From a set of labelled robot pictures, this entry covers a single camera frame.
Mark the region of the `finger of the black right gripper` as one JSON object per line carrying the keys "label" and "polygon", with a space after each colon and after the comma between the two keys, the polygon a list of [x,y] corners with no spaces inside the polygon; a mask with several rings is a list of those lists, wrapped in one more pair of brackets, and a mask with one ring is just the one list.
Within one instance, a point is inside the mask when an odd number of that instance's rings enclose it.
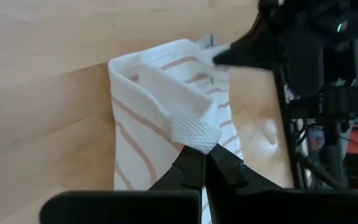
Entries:
{"label": "finger of the black right gripper", "polygon": [[265,19],[257,19],[253,23],[250,30],[246,34],[235,40],[231,45],[267,45],[269,47],[275,47],[277,49],[277,56],[279,53],[277,37],[269,27],[268,20]]}
{"label": "finger of the black right gripper", "polygon": [[213,58],[216,65],[273,69],[278,62],[277,49],[267,45],[231,45]]}

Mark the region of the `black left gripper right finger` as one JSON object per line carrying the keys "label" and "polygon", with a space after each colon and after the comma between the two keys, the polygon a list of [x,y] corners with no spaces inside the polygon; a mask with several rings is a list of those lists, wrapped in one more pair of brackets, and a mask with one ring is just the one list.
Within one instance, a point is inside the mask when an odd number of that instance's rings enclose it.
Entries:
{"label": "black left gripper right finger", "polygon": [[286,189],[217,144],[206,156],[213,223],[358,224],[358,190]]}

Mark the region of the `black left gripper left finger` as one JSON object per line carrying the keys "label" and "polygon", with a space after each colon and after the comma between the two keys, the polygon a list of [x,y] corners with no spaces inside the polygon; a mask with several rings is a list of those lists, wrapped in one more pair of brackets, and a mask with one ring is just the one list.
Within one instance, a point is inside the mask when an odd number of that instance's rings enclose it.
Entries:
{"label": "black left gripper left finger", "polygon": [[72,190],[49,199],[41,224],[200,224],[204,154],[185,146],[171,168],[148,190]]}

